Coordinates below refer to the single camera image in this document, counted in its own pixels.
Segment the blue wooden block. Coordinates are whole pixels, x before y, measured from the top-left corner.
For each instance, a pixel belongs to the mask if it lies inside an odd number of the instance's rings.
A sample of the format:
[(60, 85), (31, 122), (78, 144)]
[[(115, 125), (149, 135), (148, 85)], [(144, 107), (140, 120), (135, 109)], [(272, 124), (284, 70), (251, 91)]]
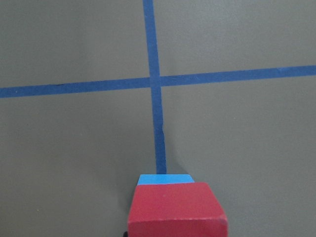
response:
[(189, 174), (141, 174), (137, 185), (165, 185), (194, 182)]

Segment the red wooden block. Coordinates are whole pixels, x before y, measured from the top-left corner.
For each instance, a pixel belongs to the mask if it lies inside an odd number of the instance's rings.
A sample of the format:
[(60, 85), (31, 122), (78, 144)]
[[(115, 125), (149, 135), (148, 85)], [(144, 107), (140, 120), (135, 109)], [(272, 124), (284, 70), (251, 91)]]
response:
[(138, 185), (127, 232), (130, 237), (226, 237), (228, 219), (207, 183)]

